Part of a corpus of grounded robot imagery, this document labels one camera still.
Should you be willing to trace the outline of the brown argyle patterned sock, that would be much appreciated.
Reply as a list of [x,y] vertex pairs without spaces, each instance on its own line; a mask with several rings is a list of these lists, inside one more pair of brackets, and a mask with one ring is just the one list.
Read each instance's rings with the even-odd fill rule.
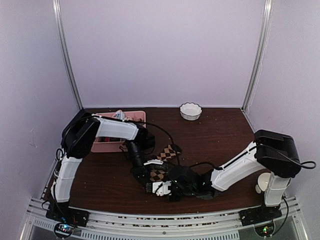
[[173,160],[179,157],[182,149],[176,144],[168,144],[160,153],[147,158],[147,161],[158,160],[163,164],[150,164],[151,182],[161,182],[166,178],[168,171],[173,167]]

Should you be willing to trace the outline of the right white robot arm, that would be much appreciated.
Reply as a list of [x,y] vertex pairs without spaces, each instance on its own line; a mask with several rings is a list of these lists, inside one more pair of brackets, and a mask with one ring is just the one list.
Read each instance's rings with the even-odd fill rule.
[[264,204],[256,210],[258,219],[266,221],[276,212],[291,179],[302,169],[313,170],[316,166],[315,161],[300,161],[290,135],[260,129],[241,153],[205,174],[194,172],[190,166],[174,166],[158,193],[166,195],[170,202],[181,197],[213,199],[249,175],[266,169],[270,177]]

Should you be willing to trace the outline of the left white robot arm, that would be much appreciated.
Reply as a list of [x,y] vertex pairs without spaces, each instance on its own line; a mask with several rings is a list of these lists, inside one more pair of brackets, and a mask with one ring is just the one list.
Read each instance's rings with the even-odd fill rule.
[[89,153],[124,152],[132,163],[131,174],[143,185],[159,180],[167,163],[179,152],[169,144],[150,160],[145,151],[155,147],[155,136],[147,129],[146,112],[90,113],[84,109],[65,127],[55,159],[53,183],[48,195],[47,217],[61,222],[80,223],[89,213],[69,207],[71,188],[82,160]]

